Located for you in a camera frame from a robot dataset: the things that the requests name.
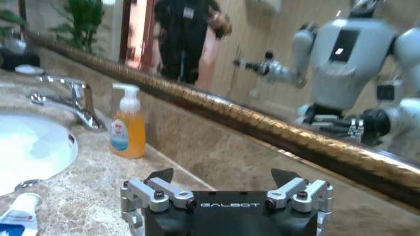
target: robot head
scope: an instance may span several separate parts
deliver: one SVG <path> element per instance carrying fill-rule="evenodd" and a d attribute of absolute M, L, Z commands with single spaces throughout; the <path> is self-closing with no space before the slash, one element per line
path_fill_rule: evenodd
<path fill-rule="evenodd" d="M 371 18 L 383 0 L 351 0 L 351 17 Z"/>

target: small white dish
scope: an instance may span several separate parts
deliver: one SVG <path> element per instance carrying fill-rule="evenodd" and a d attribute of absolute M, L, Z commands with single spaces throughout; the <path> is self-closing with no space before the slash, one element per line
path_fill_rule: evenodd
<path fill-rule="evenodd" d="M 23 75 L 43 75 L 44 69 L 32 65 L 20 65 L 15 67 L 15 71 Z"/>

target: screw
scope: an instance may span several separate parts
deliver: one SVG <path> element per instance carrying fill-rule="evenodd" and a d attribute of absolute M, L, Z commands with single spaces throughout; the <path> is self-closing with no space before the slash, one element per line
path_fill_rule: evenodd
<path fill-rule="evenodd" d="M 163 199 L 166 197 L 166 194 L 164 194 L 164 192 L 162 190 L 159 190 L 159 191 L 155 191 L 155 195 L 154 196 L 155 196 L 156 200 L 160 200 L 160 199 Z"/>
<path fill-rule="evenodd" d="M 300 192 L 298 193 L 298 197 L 302 198 L 302 199 L 307 199 L 307 198 L 308 198 L 308 193 L 307 193 L 307 191 L 300 191 Z"/>
<path fill-rule="evenodd" d="M 194 200 L 194 199 L 190 200 L 190 201 L 187 202 L 186 206 L 187 206 L 187 210 L 194 210 L 194 209 L 196 208 L 196 206 L 198 206 L 198 201 Z"/>
<path fill-rule="evenodd" d="M 275 209 L 274 201 L 272 200 L 266 200 L 264 207 L 266 207 L 267 210 L 274 210 Z"/>

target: black clothing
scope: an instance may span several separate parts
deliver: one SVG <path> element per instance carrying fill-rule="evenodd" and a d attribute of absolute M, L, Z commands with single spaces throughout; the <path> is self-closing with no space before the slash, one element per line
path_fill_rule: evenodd
<path fill-rule="evenodd" d="M 180 77 L 180 80 L 190 84 L 199 78 L 210 7 L 220 11 L 215 0 L 160 0 L 155 6 L 156 22 L 163 27 L 162 74 L 172 79 Z M 216 36 L 222 38 L 222 30 L 216 31 Z"/>

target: gold mirror frame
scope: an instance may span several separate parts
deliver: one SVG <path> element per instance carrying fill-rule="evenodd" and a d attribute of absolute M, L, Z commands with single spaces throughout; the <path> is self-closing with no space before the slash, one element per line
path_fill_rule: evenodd
<path fill-rule="evenodd" d="M 90 55 L 35 33 L 26 40 L 126 83 L 139 84 L 143 91 L 176 103 L 187 110 L 287 150 L 303 159 L 342 174 L 394 199 L 420 208 L 420 169 L 390 153 L 379 153 L 335 140 L 279 120 L 227 99 L 180 85 L 104 58 Z"/>

